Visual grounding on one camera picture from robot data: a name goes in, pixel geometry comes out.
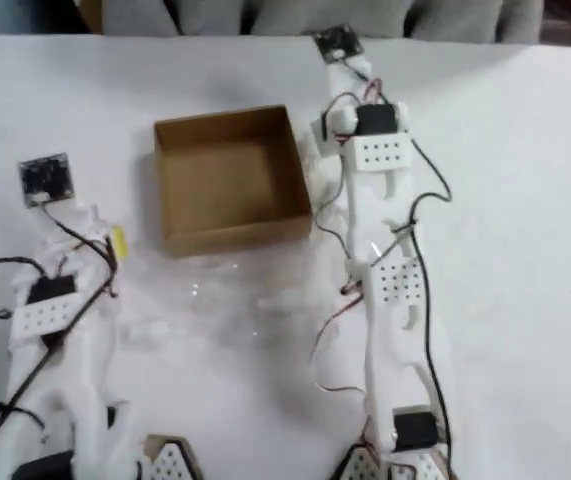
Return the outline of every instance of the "red wire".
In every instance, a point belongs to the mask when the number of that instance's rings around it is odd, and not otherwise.
[[[365,87],[365,92],[363,93],[364,102],[369,103],[367,97],[369,96],[369,93],[372,91],[373,88],[376,89],[376,98],[374,99],[374,102],[376,102],[378,101],[378,97],[380,97],[381,91],[383,89],[383,81],[379,77],[373,78],[369,82],[367,82],[367,86]]]

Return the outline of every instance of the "hole pattern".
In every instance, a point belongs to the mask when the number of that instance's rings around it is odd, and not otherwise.
[[[24,305],[14,312],[12,337],[23,339],[64,329],[77,311],[78,293]]]
[[[407,463],[416,466],[417,478],[414,478],[409,468],[392,467],[394,480],[445,480],[445,474],[434,463],[431,455],[414,455]],[[340,480],[378,480],[379,469],[371,455],[365,448],[354,450],[345,470],[340,475]]]
[[[406,134],[354,137],[348,157],[357,170],[385,171],[409,166],[409,141]]]
[[[152,464],[152,480],[192,480],[178,445],[163,447]]]
[[[392,275],[391,280],[386,271],[398,271],[400,275]],[[383,293],[383,302],[392,300],[403,301],[407,304],[417,304],[423,297],[423,279],[420,266],[414,258],[405,258],[400,263],[381,265],[375,273],[375,281]]]

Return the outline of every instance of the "cardboard box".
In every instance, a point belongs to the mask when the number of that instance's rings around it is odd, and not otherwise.
[[[167,120],[154,130],[172,256],[309,235],[309,196],[285,106]]]

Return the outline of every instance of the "circuit board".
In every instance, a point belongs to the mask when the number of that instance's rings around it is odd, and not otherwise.
[[[313,34],[325,63],[336,63],[363,53],[358,36],[347,24],[331,27]]]
[[[27,208],[74,198],[67,154],[59,153],[19,163]]]

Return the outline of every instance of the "gray fabric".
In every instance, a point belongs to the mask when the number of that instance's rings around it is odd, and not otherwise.
[[[535,43],[543,0],[104,0],[107,35],[300,35],[349,23],[364,37]]]

